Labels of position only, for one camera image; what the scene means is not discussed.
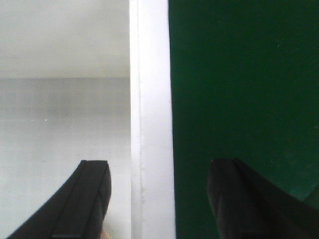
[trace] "gray floor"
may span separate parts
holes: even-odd
[[[104,228],[131,237],[129,79],[0,80],[0,238],[34,213],[80,160],[108,160]]]

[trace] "green panel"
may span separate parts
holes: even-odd
[[[319,182],[319,2],[175,0],[169,27],[177,238],[218,238],[212,158],[305,199]]]

